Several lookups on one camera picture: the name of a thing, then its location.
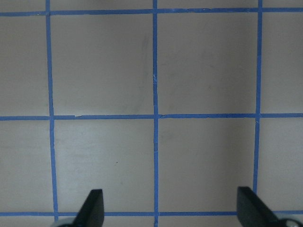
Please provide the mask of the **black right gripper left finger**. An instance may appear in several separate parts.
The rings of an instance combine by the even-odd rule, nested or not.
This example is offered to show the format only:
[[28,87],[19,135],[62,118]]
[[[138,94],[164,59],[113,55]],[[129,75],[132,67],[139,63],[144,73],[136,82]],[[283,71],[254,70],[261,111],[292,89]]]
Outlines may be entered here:
[[102,189],[91,190],[74,219],[73,227],[102,227],[104,223],[104,201]]

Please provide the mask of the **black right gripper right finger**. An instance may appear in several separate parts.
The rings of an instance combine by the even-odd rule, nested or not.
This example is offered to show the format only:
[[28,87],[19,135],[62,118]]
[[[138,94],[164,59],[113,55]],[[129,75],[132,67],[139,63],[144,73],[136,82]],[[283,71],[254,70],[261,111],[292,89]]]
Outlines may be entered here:
[[284,226],[284,221],[247,186],[237,188],[237,218],[242,227]]

